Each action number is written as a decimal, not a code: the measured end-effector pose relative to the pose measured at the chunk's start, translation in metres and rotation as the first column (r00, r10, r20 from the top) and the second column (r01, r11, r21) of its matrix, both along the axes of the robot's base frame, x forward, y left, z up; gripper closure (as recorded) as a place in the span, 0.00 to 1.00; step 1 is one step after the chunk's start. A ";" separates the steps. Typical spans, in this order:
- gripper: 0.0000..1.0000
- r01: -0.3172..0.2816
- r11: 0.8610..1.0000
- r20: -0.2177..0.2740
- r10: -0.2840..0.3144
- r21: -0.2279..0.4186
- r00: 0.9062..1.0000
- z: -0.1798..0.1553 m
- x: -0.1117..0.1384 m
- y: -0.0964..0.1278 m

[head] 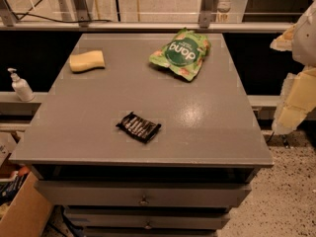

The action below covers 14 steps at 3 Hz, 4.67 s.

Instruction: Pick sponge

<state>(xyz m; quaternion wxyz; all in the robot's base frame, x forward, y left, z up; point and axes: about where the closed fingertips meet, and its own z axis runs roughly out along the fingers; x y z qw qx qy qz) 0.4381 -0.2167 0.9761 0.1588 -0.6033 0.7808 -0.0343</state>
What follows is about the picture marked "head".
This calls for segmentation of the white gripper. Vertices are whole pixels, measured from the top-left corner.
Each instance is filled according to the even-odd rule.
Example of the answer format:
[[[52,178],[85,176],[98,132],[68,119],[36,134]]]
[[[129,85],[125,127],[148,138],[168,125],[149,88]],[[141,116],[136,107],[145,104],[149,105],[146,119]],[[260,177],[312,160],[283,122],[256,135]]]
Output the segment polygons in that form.
[[[281,87],[272,129],[276,135],[286,135],[316,108],[316,68],[312,67],[316,66],[316,1],[270,48],[292,51],[293,59],[305,65],[298,74],[288,73]]]

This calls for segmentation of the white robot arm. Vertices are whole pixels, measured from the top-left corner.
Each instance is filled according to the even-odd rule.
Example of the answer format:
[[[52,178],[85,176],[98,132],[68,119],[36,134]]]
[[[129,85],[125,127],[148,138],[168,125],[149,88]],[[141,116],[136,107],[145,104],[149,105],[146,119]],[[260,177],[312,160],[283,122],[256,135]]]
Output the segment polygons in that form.
[[[288,73],[281,87],[272,129],[277,135],[286,135],[316,108],[316,1],[270,48],[291,51],[293,60],[304,65],[298,74]]]

